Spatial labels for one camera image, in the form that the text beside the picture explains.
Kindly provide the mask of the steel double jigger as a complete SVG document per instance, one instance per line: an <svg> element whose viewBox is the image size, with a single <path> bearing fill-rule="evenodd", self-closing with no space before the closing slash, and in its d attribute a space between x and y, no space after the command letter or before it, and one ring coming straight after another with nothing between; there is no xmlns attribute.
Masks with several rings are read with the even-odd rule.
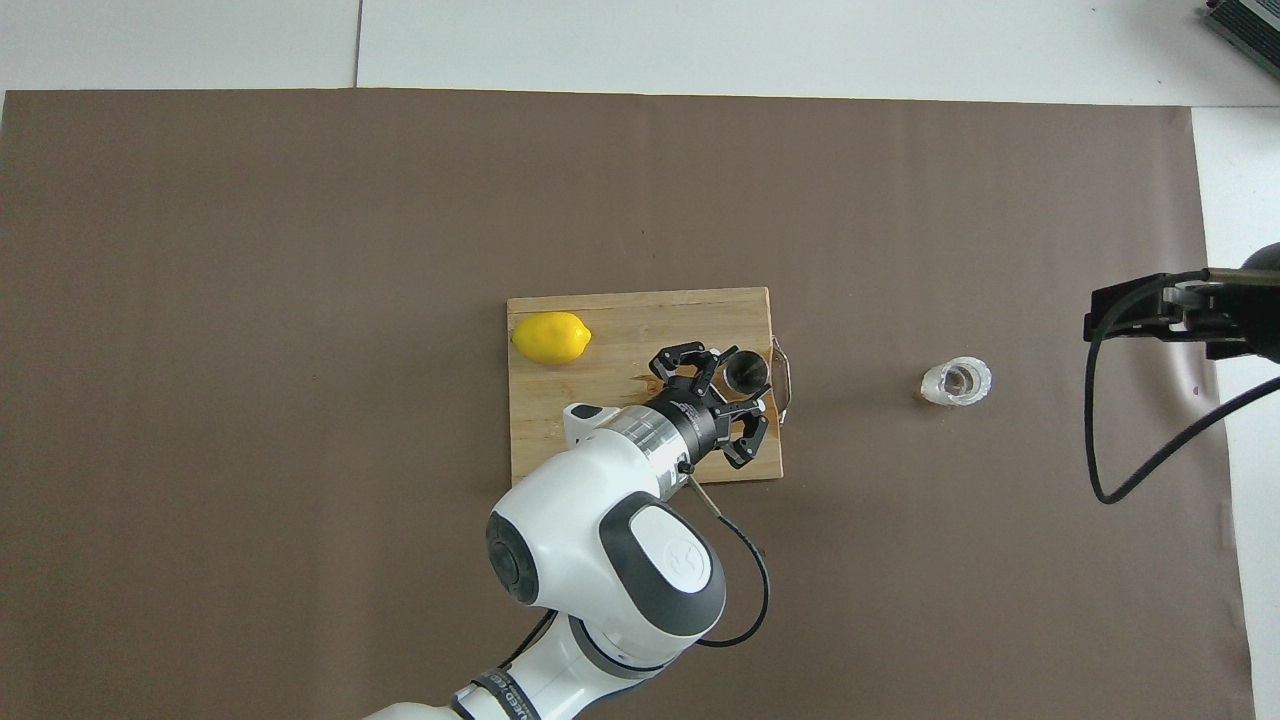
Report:
<svg viewBox="0 0 1280 720"><path fill-rule="evenodd" d="M722 386L733 395L751 396L771 386L771 365L760 354L736 348L722 357Z"/></svg>

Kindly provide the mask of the yellow lemon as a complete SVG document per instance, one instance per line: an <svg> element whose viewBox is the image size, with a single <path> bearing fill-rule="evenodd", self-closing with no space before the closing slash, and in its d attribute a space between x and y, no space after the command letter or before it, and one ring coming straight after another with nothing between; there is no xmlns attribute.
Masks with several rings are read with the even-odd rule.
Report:
<svg viewBox="0 0 1280 720"><path fill-rule="evenodd" d="M548 311L522 319L509 340L527 360L541 365L561 365L585 354L593 341L593 332L573 313Z"/></svg>

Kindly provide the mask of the brown paper table mat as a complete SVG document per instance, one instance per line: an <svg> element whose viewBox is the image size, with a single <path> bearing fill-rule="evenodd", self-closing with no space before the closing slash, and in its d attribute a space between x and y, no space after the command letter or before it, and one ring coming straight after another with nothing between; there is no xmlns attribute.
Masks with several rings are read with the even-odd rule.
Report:
<svg viewBox="0 0 1280 720"><path fill-rule="evenodd" d="M1110 507L1082 451L1091 292L1203 265L1179 108L9 94L0 720L445 702L538 619L506 301L744 286L785 470L713 493L771 615L591 717L1252 720L1224 433Z"/></svg>

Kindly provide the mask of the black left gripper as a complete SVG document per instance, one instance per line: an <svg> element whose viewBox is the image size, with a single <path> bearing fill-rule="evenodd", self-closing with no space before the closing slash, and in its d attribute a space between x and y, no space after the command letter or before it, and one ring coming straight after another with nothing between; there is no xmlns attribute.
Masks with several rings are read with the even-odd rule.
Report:
<svg viewBox="0 0 1280 720"><path fill-rule="evenodd" d="M687 468L719 450L728 465L740 470L756 459L771 427L764 395L727 404L712 393L722 357L721 351L694 341L664 347L650 360L650 373L664 388L648 400L648 407L677 430Z"/></svg>

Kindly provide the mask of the grey ribbed metal device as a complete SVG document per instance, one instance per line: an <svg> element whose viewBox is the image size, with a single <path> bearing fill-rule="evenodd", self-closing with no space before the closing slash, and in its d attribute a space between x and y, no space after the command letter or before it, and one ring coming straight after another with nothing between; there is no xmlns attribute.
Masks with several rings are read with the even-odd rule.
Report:
<svg viewBox="0 0 1280 720"><path fill-rule="evenodd" d="M1204 0L1204 23L1280 79L1280 0Z"/></svg>

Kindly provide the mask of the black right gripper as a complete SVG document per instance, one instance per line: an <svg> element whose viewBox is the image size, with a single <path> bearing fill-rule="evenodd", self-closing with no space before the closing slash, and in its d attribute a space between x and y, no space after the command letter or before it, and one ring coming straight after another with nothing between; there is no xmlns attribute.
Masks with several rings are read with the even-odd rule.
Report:
<svg viewBox="0 0 1280 720"><path fill-rule="evenodd" d="M1212 361L1257 356L1280 364L1280 242L1249 255L1226 279L1180 288L1183 307L1165 299L1165 290L1187 282L1190 273L1155 273L1094 290L1084 341L1192 340L1204 343Z"/></svg>

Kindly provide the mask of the wooden cutting board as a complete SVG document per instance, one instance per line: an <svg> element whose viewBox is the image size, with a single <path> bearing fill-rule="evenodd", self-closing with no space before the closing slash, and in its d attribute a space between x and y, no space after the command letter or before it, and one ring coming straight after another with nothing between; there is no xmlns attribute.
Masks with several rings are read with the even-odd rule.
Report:
<svg viewBox="0 0 1280 720"><path fill-rule="evenodd" d="M641 405L662 388L650 369L660 348L700 341L707 348L772 357L765 287L586 293L509 299L509 331L539 313L572 313L591 332L579 359L561 365L508 348L512 484L572 447L593 423Z"/></svg>

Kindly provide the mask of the clear textured glass cup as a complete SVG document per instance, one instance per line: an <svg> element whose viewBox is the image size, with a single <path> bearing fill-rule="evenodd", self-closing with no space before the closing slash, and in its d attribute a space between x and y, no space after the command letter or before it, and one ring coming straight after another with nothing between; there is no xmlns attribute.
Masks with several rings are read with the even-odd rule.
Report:
<svg viewBox="0 0 1280 720"><path fill-rule="evenodd" d="M922 377L919 395L941 407L969 407L986 400L993 386L995 375L986 361L961 356L929 368Z"/></svg>

